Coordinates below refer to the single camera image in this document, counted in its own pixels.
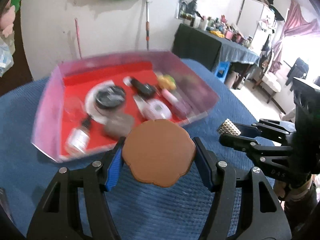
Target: bottle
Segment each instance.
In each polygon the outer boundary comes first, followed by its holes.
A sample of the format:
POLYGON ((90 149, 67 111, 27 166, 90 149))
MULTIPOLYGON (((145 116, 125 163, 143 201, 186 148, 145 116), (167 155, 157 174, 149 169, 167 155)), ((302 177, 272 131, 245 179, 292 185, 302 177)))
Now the bottle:
POLYGON ((204 16, 203 18, 204 18, 204 20, 201 21, 199 28, 201 30, 205 31, 207 29, 207 27, 208 27, 209 21, 208 21, 207 17, 204 16))
POLYGON ((85 155, 89 140, 90 140, 90 128, 91 128, 91 115, 88 115, 81 123, 81 126, 74 128, 65 145, 66 151, 74 156, 81 157, 85 155))
POLYGON ((181 120, 186 119, 187 116, 192 112, 191 106, 189 104, 187 104, 182 99, 178 100, 167 89, 163 89, 161 94, 172 105, 172 112, 181 120))

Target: metal screw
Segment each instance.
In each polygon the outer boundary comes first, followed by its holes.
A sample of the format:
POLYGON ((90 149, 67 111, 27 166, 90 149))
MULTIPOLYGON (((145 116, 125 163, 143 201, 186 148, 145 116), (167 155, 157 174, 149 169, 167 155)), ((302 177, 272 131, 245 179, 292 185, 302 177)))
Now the metal screw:
POLYGON ((62 167, 59 169, 60 173, 66 173, 67 172, 67 168, 66 167, 62 167))
POLYGON ((93 167, 100 167, 101 166, 101 161, 95 161, 92 163, 93 167))
POLYGON ((221 161, 221 162, 218 162, 218 165, 222 168, 225 168, 227 167, 228 164, 225 161, 221 161))
POLYGON ((252 168, 252 171, 254 172, 254 173, 260 173, 260 168, 258 168, 258 167, 253 167, 252 168))

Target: black chair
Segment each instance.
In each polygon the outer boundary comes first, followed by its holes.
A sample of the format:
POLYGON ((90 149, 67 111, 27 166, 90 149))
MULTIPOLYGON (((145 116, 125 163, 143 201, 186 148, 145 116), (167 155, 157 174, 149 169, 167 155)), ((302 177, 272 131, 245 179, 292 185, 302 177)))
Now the black chair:
POLYGON ((290 83, 292 83, 294 77, 306 79, 308 72, 309 65, 301 58, 298 58, 287 75, 288 80, 285 85, 288 86, 290 83))

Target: pink stick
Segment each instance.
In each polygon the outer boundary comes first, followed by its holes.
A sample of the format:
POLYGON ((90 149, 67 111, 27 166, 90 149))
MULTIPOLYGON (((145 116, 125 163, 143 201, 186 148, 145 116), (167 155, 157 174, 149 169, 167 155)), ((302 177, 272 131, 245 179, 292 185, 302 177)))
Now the pink stick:
POLYGON ((77 18, 75 18, 75 22, 76 22, 76 33, 77 33, 79 55, 80 55, 80 58, 82 59, 82 53, 81 53, 81 47, 80 47, 80 38, 79 38, 79 25, 78 25, 78 19, 77 18))

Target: white chair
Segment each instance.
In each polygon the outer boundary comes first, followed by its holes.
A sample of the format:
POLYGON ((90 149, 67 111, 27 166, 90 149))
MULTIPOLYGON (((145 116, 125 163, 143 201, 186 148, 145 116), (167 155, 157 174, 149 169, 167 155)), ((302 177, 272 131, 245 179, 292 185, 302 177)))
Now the white chair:
POLYGON ((256 82, 256 84, 253 86, 253 89, 255 89, 257 86, 259 86, 262 82, 264 82, 268 87, 272 89, 272 93, 270 97, 268 98, 267 104, 270 102, 270 100, 275 96, 276 93, 281 91, 281 85, 277 81, 278 78, 271 72, 269 72, 272 61, 274 58, 274 53, 271 51, 271 55, 268 56, 268 58, 260 63, 260 79, 256 82))

